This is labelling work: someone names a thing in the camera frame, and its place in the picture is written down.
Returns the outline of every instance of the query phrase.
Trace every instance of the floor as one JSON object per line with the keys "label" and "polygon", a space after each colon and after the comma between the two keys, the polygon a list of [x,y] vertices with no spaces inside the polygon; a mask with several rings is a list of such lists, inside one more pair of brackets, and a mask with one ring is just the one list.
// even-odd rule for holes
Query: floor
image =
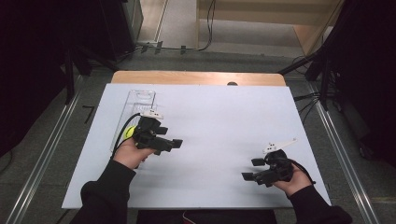
{"label": "floor", "polygon": [[[199,34],[199,40],[195,33],[195,25],[192,24],[195,22],[194,0],[141,0],[141,3],[143,12],[148,11],[145,22],[151,21],[151,25],[144,23],[139,43],[155,46],[162,41],[163,47],[175,49],[181,46],[195,48],[197,44],[202,48],[206,45],[206,21],[200,21],[202,32]],[[124,70],[270,73],[291,64],[293,59],[301,55],[303,51],[289,25],[214,21],[212,44],[205,52],[180,55],[178,51],[162,50],[156,54],[153,49],[149,49],[145,53],[137,52],[119,63],[119,66]],[[108,69],[97,67],[91,77],[76,78],[79,97],[75,101],[70,118],[67,118],[68,122],[58,139],[56,150],[50,153],[51,159],[42,167],[45,172],[37,178],[37,186],[31,188],[31,198],[23,203],[24,210],[22,209],[21,216],[15,218],[17,221],[9,223],[58,223],[61,217],[61,223],[67,223],[76,213],[70,211],[66,214],[60,206],[92,123],[93,117],[89,116],[91,108],[94,116],[94,109],[106,83],[110,82],[111,75]],[[310,92],[310,86],[317,84],[307,83],[297,72],[290,73],[285,79],[293,95],[307,94]],[[29,176],[35,169],[36,162],[40,159],[40,154],[48,148],[47,143],[53,137],[53,127],[57,126],[58,118],[65,110],[71,109],[64,106],[64,98],[65,92],[62,92],[54,99],[25,139],[13,149],[10,166],[0,174],[1,223],[6,223],[25,183],[29,181]],[[309,100],[299,102],[296,106],[302,108],[308,103]],[[378,216],[377,223],[394,223],[396,169],[381,160],[363,159],[356,139],[342,114],[333,106],[329,109],[328,113],[341,137],[346,154],[355,167],[362,187]],[[353,216],[355,223],[369,223],[356,203],[359,195],[353,194],[318,110],[311,111],[304,126],[319,170],[327,183],[332,203],[346,209]],[[4,167],[9,158],[10,154],[0,158],[0,167]],[[294,214],[289,209],[276,210],[276,216],[279,223],[295,222]],[[134,223],[134,219],[135,210],[130,210],[129,223]]]}

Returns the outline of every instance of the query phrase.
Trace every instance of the white table surface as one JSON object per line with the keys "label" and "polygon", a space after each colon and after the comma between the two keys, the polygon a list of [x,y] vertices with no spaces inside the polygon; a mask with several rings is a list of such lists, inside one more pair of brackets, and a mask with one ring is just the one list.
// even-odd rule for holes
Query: white table surface
{"label": "white table surface", "polygon": [[311,146],[288,87],[107,84],[63,208],[80,208],[81,187],[105,169],[123,107],[131,90],[156,91],[166,139],[183,140],[181,148],[151,155],[136,170],[129,207],[276,208],[291,207],[276,187],[244,181],[269,142],[297,143],[284,148],[317,181],[330,204]]}

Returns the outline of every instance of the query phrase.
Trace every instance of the cable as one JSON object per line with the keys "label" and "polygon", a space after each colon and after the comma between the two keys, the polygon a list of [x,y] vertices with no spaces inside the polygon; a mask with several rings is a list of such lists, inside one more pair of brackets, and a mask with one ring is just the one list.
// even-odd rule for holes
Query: cable
{"label": "cable", "polygon": [[305,120],[306,120],[306,118],[308,117],[309,112],[311,112],[312,108],[314,108],[314,105],[317,104],[318,101],[319,101],[319,98],[316,98],[316,99],[314,99],[314,100],[312,101],[313,104],[312,104],[312,102],[310,103],[310,104],[311,104],[311,107],[308,109],[308,112],[306,112],[306,114],[305,114],[305,117],[304,117],[304,119],[303,119],[303,124],[305,123]]}
{"label": "cable", "polygon": [[[311,61],[309,61],[309,60],[307,60],[306,58],[305,58],[305,56],[304,55],[301,55],[301,56],[298,56],[298,57],[296,57],[296,58],[294,58],[293,59],[293,61],[291,62],[291,64],[294,64],[295,63],[295,61],[297,60],[297,59],[299,59],[299,58],[304,58],[308,63],[310,63]],[[302,75],[305,75],[305,72],[300,72],[299,70],[297,70],[297,68],[296,69],[294,69],[294,71],[296,71],[296,72],[298,72],[298,73],[300,73],[300,74],[302,74]]]}
{"label": "cable", "polygon": [[297,166],[297,168],[299,168],[301,171],[303,171],[303,173],[306,174],[306,176],[308,176],[308,179],[309,179],[309,181],[311,181],[312,184],[316,184],[317,183],[317,182],[315,182],[312,179],[311,175],[308,173],[308,171],[300,163],[298,163],[297,161],[291,160],[291,159],[288,159],[288,160],[291,163],[293,163],[295,166]]}
{"label": "cable", "polygon": [[120,139],[122,137],[123,132],[125,131],[126,126],[129,124],[129,122],[131,122],[132,119],[136,118],[137,116],[140,116],[140,113],[136,113],[136,114],[132,115],[130,118],[128,118],[128,120],[126,120],[126,122],[122,126],[122,128],[120,130],[120,133],[119,133],[119,136],[117,137],[116,143],[114,144],[113,154],[110,157],[111,159],[113,159],[114,155],[116,154],[117,148],[119,147],[119,141],[120,141]]}
{"label": "cable", "polygon": [[206,46],[204,46],[202,49],[176,49],[176,48],[163,48],[163,47],[158,48],[158,47],[152,47],[152,46],[149,46],[149,45],[139,45],[139,46],[143,47],[143,48],[148,48],[148,49],[172,49],[172,50],[192,50],[192,51],[206,50],[212,44],[213,20],[215,18],[215,9],[216,9],[216,0],[212,0],[212,2],[210,3],[209,10],[207,11],[207,16],[206,16],[207,29],[209,30],[209,40],[207,41]]}
{"label": "cable", "polygon": [[58,221],[56,221],[56,223],[55,224],[59,224],[59,223],[61,223],[61,221],[64,219],[64,217],[67,215],[67,213],[69,213],[70,212],[70,210],[71,209],[67,209],[63,214],[62,214],[62,216],[61,217],[59,217],[59,219],[58,219]]}
{"label": "cable", "polygon": [[195,222],[193,222],[191,219],[189,219],[189,218],[187,218],[187,217],[185,216],[185,215],[186,215],[186,212],[187,212],[187,211],[184,211],[184,212],[183,212],[183,218],[186,219],[188,222],[190,222],[190,224],[195,224]]}
{"label": "cable", "polygon": [[5,166],[3,169],[1,169],[0,174],[2,174],[6,169],[8,169],[8,167],[9,167],[9,166],[11,165],[11,163],[12,163],[13,157],[14,157],[14,155],[13,155],[13,153],[12,153],[12,150],[10,150],[10,151],[9,151],[9,159],[8,159],[8,162],[7,162],[6,166]]}
{"label": "cable", "polygon": [[[209,26],[209,14],[210,14],[210,9],[213,7],[212,10],[212,21],[210,22]],[[202,49],[198,49],[199,51],[206,50],[209,48],[209,46],[212,44],[212,36],[213,36],[213,19],[215,18],[215,10],[216,10],[216,0],[213,0],[212,3],[210,4],[209,10],[207,11],[207,16],[206,16],[206,22],[207,22],[207,29],[209,31],[209,40],[207,41],[206,46],[204,46]]]}

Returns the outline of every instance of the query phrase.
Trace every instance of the metal frame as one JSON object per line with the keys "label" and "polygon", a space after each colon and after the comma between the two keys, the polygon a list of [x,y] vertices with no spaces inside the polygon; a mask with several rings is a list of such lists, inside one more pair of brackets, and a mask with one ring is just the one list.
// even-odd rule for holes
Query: metal frame
{"label": "metal frame", "polygon": [[[317,92],[318,89],[312,82],[308,82],[308,89],[310,92]],[[322,104],[316,104],[318,113],[329,135],[330,141],[332,142],[332,147],[334,152],[340,162],[341,168],[343,169],[344,175],[346,176],[346,181],[349,184],[352,194],[355,198],[356,204],[361,210],[361,215],[365,223],[380,223],[375,210],[371,204],[370,198],[368,197],[363,184],[361,183],[358,174],[356,173],[353,164],[347,155],[347,151],[342,143],[340,135],[338,134],[335,126],[332,122],[329,111],[326,111]]]}

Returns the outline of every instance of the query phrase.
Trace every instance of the black device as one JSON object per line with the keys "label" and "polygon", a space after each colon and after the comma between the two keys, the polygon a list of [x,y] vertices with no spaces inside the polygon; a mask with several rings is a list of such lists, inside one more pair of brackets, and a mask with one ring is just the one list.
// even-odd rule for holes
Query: black device
{"label": "black device", "polygon": [[162,116],[154,110],[150,110],[142,114],[136,113],[128,118],[128,120],[124,123],[123,127],[120,130],[116,144],[114,145],[111,159],[114,158],[114,155],[119,148],[119,141],[125,131],[125,128],[132,119],[138,116],[140,116],[140,120],[138,121],[137,126],[134,127],[134,132],[131,136],[134,139],[137,148],[140,149],[149,147],[156,150],[156,152],[154,153],[155,155],[160,155],[163,151],[170,152],[172,148],[181,147],[181,144],[183,143],[183,140],[181,139],[173,139],[171,141],[161,137],[157,137],[157,134],[166,134],[168,132],[168,128],[161,127],[161,123],[156,118],[161,118]]}
{"label": "black device", "polygon": [[288,159],[286,153],[282,149],[268,153],[264,159],[253,159],[251,162],[253,166],[264,166],[268,164],[270,168],[256,174],[242,173],[242,177],[244,177],[246,181],[255,181],[258,185],[265,184],[265,186],[269,188],[272,186],[272,183],[278,180],[289,182],[293,177],[291,160]]}
{"label": "black device", "polygon": [[137,126],[134,128],[132,138],[136,141],[137,148],[152,148],[160,155],[162,151],[170,152],[172,148],[180,148],[183,140],[173,139],[172,141],[157,137],[157,134],[166,134],[165,127],[160,127],[161,123],[154,118],[141,117]]}

